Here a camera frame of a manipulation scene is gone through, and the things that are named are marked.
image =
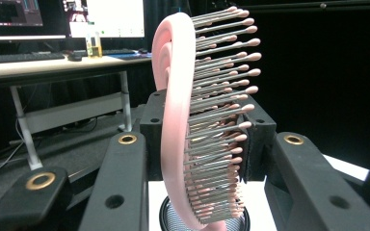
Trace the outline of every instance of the metal bristle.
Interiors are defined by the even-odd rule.
[[[194,215],[202,224],[228,218],[238,218],[244,211],[240,201],[238,186],[241,142],[247,139],[244,130],[251,127],[250,122],[238,124],[238,116],[253,110],[248,104],[241,107],[235,101],[248,98],[257,92],[257,87],[245,90],[236,88],[247,86],[250,81],[241,79],[257,76],[259,69],[249,70],[247,64],[261,58],[259,53],[238,52],[221,58],[205,57],[210,54],[235,48],[256,46],[258,38],[249,41],[233,42],[237,36],[257,31],[254,20],[246,18],[239,22],[210,26],[217,21],[230,18],[244,18],[249,12],[231,7],[221,12],[193,17],[196,30],[196,57],[194,83],[190,99],[188,134],[184,150],[184,182],[189,203]],[[245,26],[233,32],[217,33],[223,29]],[[215,36],[203,34],[216,32]]]

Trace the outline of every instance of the brush handle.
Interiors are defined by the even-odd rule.
[[[183,175],[196,54],[195,28],[185,13],[166,17],[152,44],[152,69],[158,90],[167,89],[161,136],[161,171],[173,208],[185,225],[200,230],[186,193]]]
[[[224,220],[216,221],[206,225],[205,228],[200,231],[226,231],[226,222]]]

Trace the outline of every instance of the hair brush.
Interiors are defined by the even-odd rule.
[[[240,107],[238,100],[257,92],[248,86],[259,69],[247,64],[261,58],[259,53],[238,52],[256,46],[258,38],[236,41],[241,34],[254,33],[248,11],[227,10],[190,17],[175,13],[158,26],[152,44],[152,69],[157,90],[167,89],[161,136],[161,170],[171,204],[184,224],[197,230],[226,230],[224,220],[243,214],[239,197],[238,170],[242,162],[239,145],[247,136],[250,122],[238,123],[238,116],[254,106]],[[212,26],[230,20],[230,23]],[[242,30],[222,33],[223,30]]]

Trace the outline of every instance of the desk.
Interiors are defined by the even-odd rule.
[[[120,60],[105,56],[101,59],[83,58],[82,62],[64,60],[0,64],[0,87],[10,88],[16,114],[26,144],[31,169],[42,167],[32,134],[85,118],[100,116],[118,109],[124,111],[124,131],[131,131],[131,113],[127,70],[149,64],[150,58]],[[95,99],[25,114],[19,99],[19,86],[69,81],[119,74],[121,92]]]

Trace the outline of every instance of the monitor screen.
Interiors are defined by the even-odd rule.
[[[61,1],[0,0],[0,40],[66,37]]]
[[[65,0],[71,38],[84,38],[93,21],[102,38],[143,38],[143,0]]]

